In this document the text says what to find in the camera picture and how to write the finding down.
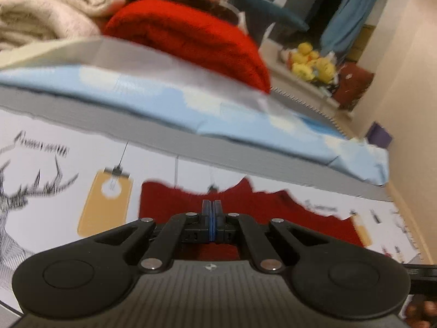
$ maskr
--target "human hand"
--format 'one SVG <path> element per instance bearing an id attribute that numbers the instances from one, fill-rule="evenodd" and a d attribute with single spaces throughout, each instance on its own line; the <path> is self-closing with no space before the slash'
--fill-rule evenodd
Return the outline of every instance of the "human hand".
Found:
<path id="1" fill-rule="evenodd" d="M 431 323 L 426 318 L 437 316 L 437 303 L 424 301 L 423 307 L 411 302 L 405 310 L 405 323 L 411 328 L 430 328 Z"/>

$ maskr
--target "white wall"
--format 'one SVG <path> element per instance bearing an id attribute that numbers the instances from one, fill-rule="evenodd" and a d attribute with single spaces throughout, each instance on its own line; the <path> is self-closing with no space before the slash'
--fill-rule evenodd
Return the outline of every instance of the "white wall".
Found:
<path id="1" fill-rule="evenodd" d="M 355 108 L 351 128 L 363 135 L 377 121 L 393 135 L 390 180 L 437 259 L 437 0 L 389 0 L 389 6 L 380 21 L 384 29 L 373 41 L 387 47 L 382 55 L 366 50 L 376 76 Z"/>

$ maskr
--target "blue towel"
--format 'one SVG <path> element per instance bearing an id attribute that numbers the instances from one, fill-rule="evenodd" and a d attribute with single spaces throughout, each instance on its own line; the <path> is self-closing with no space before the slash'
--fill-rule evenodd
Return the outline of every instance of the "blue towel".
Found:
<path id="1" fill-rule="evenodd" d="M 272 116 L 198 90 L 177 89 L 86 65 L 5 70 L 0 72 L 0 83 L 76 97 L 204 136 L 280 151 L 371 184 L 388 181 L 386 150 L 346 140 L 331 127 L 297 113 L 287 118 Z"/>
<path id="2" fill-rule="evenodd" d="M 320 37 L 322 55 L 334 51 L 342 61 L 360 34 L 376 0 L 342 0 L 337 12 Z"/>

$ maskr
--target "brown cushion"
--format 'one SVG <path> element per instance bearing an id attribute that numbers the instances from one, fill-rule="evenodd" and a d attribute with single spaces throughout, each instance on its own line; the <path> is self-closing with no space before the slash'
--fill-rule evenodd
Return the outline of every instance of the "brown cushion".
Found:
<path id="1" fill-rule="evenodd" d="M 347 61 L 339 67 L 339 87 L 333 97 L 340 108 L 351 110 L 370 86 L 374 74 Z"/>

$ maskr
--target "antlers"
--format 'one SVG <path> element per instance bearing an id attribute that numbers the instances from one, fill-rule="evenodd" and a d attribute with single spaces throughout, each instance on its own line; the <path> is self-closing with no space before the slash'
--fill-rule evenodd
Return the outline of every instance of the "antlers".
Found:
<path id="1" fill-rule="evenodd" d="M 4 175 L 3 171 L 4 169 L 9 165 L 10 161 L 7 161 L 3 166 L 0 168 L 0 196 L 5 197 L 4 190 L 3 190 L 3 181 L 4 181 Z M 62 180 L 62 171 L 58 164 L 58 159 L 55 157 L 55 163 L 56 163 L 56 177 L 54 180 L 50 183 L 47 182 L 43 188 L 39 188 L 39 179 L 41 176 L 41 170 L 38 171 L 38 175 L 35 178 L 35 181 L 33 182 L 32 186 L 26 185 L 23 189 L 20 188 L 16 193 L 14 193 L 11 196 L 7 196 L 8 198 L 23 198 L 26 196 L 51 196 L 55 195 L 58 192 L 61 192 L 65 190 L 67 187 L 69 187 L 73 182 L 76 181 L 79 174 L 74 175 L 70 180 L 65 182 L 61 185 Z"/>

